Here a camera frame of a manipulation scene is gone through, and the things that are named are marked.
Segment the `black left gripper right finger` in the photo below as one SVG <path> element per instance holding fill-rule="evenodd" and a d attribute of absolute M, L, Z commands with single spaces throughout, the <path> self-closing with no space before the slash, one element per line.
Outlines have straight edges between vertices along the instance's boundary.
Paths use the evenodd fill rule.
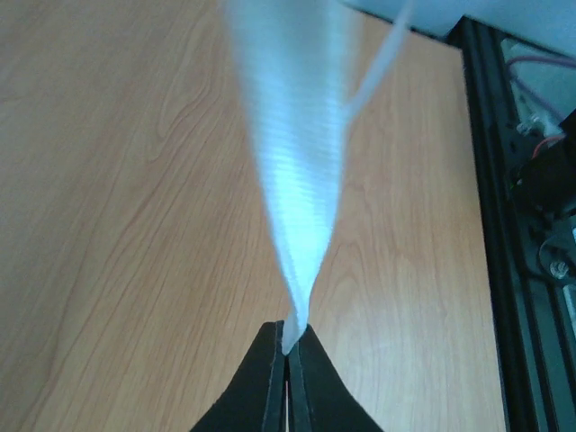
<path fill-rule="evenodd" d="M 381 427 L 344 385 L 308 326 L 287 356 L 290 431 L 379 431 Z"/>

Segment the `white shoelace of red shoe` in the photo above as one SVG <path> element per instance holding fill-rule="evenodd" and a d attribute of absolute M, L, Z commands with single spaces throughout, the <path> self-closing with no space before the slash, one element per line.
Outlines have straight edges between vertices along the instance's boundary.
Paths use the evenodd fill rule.
<path fill-rule="evenodd" d="M 349 126 L 400 52 L 412 7 L 401 8 L 356 84 L 357 20 L 343 3 L 225 3 L 271 239 L 292 301 L 284 354 L 308 325 L 312 288 L 336 223 Z"/>

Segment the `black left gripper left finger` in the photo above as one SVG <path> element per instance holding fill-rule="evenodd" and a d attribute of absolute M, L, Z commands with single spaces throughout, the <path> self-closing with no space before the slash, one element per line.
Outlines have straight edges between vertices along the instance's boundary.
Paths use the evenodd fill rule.
<path fill-rule="evenodd" d="M 194 431 L 284 431 L 284 324 L 264 323 L 229 385 L 193 426 Z"/>

